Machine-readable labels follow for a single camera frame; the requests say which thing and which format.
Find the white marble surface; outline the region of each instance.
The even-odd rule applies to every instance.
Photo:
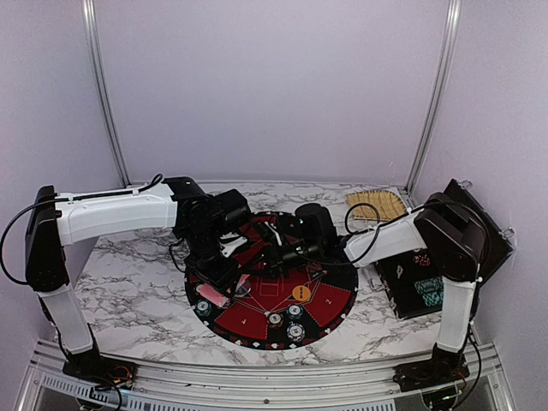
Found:
[[[330,209],[342,233],[347,193],[374,186],[305,183],[208,183],[206,192],[239,189],[253,211],[292,212],[303,202]],[[354,227],[363,227],[355,222]],[[399,321],[384,292],[363,274],[350,315],[329,336],[306,347],[262,351],[238,347],[208,330],[190,308],[182,274],[173,266],[169,231],[141,230],[98,240],[76,285],[101,350],[149,360],[218,365],[296,365],[369,360],[432,348],[438,314]]]

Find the black cable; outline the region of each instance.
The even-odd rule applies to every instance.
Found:
[[[380,221],[380,214],[378,213],[378,210],[377,210],[377,207],[375,207],[373,204],[369,204],[369,203],[357,203],[357,204],[354,204],[352,205],[348,211],[346,211],[346,215],[344,216],[344,228],[347,230],[347,232],[351,235],[358,235],[358,234],[365,234],[367,231],[371,231],[371,229],[367,228],[367,229],[363,229],[363,230],[357,230],[357,231],[352,231],[350,229],[350,227],[348,226],[348,218],[350,217],[350,213],[358,208],[358,207],[362,207],[362,206],[365,206],[365,207],[369,207],[371,208],[374,212],[375,212],[375,216],[377,217],[377,223]]]
[[[118,405],[117,405],[117,407],[114,411],[120,411],[120,409],[122,409],[122,404],[123,404],[122,392],[120,391],[118,386],[116,384],[114,384],[114,381],[111,381],[108,378],[98,377],[97,375],[82,375],[82,376],[80,376],[80,379],[85,379],[85,380],[88,380],[88,381],[91,380],[91,379],[95,379],[95,380],[101,381],[103,383],[107,383],[107,385],[114,388],[114,390],[116,391],[116,393],[118,395]],[[100,391],[100,389],[98,388],[100,386],[101,385],[98,385],[97,387],[95,387],[95,390]]]
[[[175,254],[173,253],[173,247],[179,247],[182,242],[184,241],[184,239],[181,239],[179,240],[178,242],[172,242],[169,246],[168,246],[168,249],[170,250],[170,256],[171,256],[171,260],[173,261],[173,265],[175,266],[175,268],[177,270],[179,270],[180,272],[182,272],[183,274],[186,274],[186,272],[184,270],[181,269],[181,267],[179,267],[179,265],[177,264],[177,260],[175,258]]]
[[[472,346],[474,347],[474,350],[476,352],[476,355],[478,355],[478,376],[476,377],[476,380],[474,381],[474,384],[472,385],[472,387],[470,387],[470,390],[468,390],[468,392],[466,393],[466,395],[453,407],[453,409],[457,409],[459,408],[469,397],[470,395],[472,394],[472,392],[475,390],[475,388],[478,386],[478,382],[480,381],[480,378],[481,378],[481,354],[480,354],[480,349],[478,347],[478,343],[475,342],[473,339],[472,339],[472,331],[470,331],[468,333],[468,340],[470,341],[470,343],[472,344]]]
[[[146,184],[145,186],[138,188],[137,191],[139,193],[142,193],[150,188],[153,188],[154,186],[158,185],[162,180],[164,179],[164,176],[162,174],[156,174],[154,178],[152,178],[152,181],[149,184]],[[6,268],[6,265],[3,260],[3,246],[6,242],[6,237],[8,236],[9,231],[11,230],[11,227],[21,218],[23,215],[27,214],[29,211],[34,210],[35,208],[41,207],[41,206],[47,206],[48,204],[55,204],[55,203],[65,203],[69,201],[79,201],[79,200],[89,200],[89,199],[98,199],[103,197],[114,197],[118,195],[127,195],[132,194],[133,190],[125,190],[125,191],[116,191],[114,193],[97,193],[97,194],[85,194],[81,196],[74,197],[73,199],[69,199],[66,197],[60,197],[53,200],[46,200],[41,201],[39,203],[34,203],[30,205],[27,208],[24,208],[23,210],[19,211],[15,217],[11,219],[11,221],[6,225],[6,228],[4,229],[2,233],[2,237],[0,238],[0,268],[2,268],[3,273],[6,275],[6,277],[15,284],[18,285],[28,285],[26,281],[18,280],[17,278],[13,277],[11,274],[9,274],[8,269]]]
[[[161,174],[161,173],[156,174],[152,178],[151,182],[149,182],[148,184],[146,184],[143,187],[137,188],[137,192],[142,193],[146,190],[150,190],[151,188],[153,188],[154,186],[157,186],[160,182],[162,182],[163,179],[164,179],[163,174]],[[109,192],[109,193],[84,194],[84,195],[79,195],[77,197],[74,197],[72,199],[72,201],[100,199],[100,198],[104,198],[104,197],[116,197],[118,195],[128,195],[128,194],[133,194],[133,193],[134,193],[133,189],[128,189],[128,190],[122,190],[122,191],[113,191],[113,192]]]

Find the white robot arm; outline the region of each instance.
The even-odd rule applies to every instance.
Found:
[[[427,248],[420,235],[415,219],[421,211],[415,211],[408,216],[379,228],[378,238],[373,243],[367,255],[354,263],[356,267],[365,267],[381,259],[406,253],[418,248]],[[344,249],[348,259],[357,259],[372,242],[374,233],[356,236],[347,242]],[[468,323],[476,290],[476,277],[469,281],[453,281],[444,277],[444,303],[442,307],[442,325],[439,331],[437,345],[439,348],[458,353],[467,337]]]

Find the red segment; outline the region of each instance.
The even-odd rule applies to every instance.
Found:
[[[305,308],[320,327],[325,327],[335,319],[335,316],[343,312],[350,295],[350,291],[346,289],[321,283],[316,295],[305,305]]]
[[[266,339],[268,327],[266,316],[237,302],[227,308],[215,322],[225,330],[230,330],[230,332],[234,332],[245,338],[255,340]]]

